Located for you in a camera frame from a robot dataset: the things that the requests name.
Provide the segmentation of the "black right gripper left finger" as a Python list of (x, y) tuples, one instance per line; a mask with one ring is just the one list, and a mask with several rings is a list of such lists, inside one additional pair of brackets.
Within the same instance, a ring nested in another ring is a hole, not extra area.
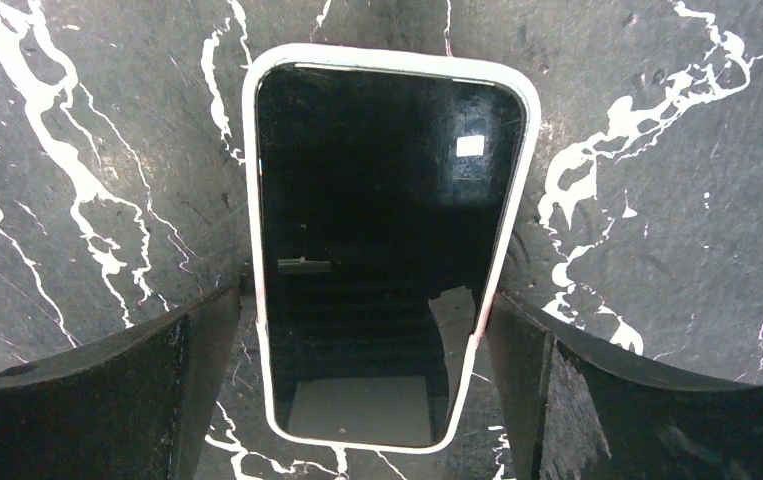
[(0, 372), (0, 479), (191, 479), (241, 292)]

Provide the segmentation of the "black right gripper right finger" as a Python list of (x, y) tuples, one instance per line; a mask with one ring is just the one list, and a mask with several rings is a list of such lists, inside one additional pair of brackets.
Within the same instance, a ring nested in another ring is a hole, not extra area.
[(629, 352), (505, 294), (486, 328), (521, 479), (763, 479), (763, 386)]

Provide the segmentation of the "black phone pink case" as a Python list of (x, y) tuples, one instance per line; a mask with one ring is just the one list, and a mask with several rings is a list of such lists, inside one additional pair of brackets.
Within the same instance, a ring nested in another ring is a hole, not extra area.
[(454, 438), (541, 124), (500, 63), (290, 43), (242, 88), (267, 422), (304, 445)]

